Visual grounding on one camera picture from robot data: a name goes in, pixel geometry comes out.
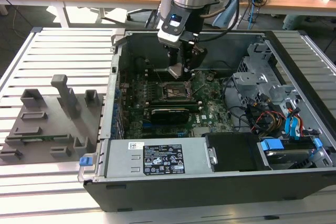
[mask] label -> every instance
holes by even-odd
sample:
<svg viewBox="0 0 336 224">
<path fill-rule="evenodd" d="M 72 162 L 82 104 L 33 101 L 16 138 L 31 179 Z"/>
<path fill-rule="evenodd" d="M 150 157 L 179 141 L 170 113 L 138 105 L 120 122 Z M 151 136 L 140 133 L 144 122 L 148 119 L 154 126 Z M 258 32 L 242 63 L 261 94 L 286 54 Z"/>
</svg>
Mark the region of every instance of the label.
<svg viewBox="0 0 336 224">
<path fill-rule="evenodd" d="M 129 150 L 142 150 L 144 145 L 145 145 L 144 142 L 129 142 L 128 149 Z"/>
<path fill-rule="evenodd" d="M 147 176 L 185 173 L 182 145 L 144 146 L 143 173 Z"/>
</svg>

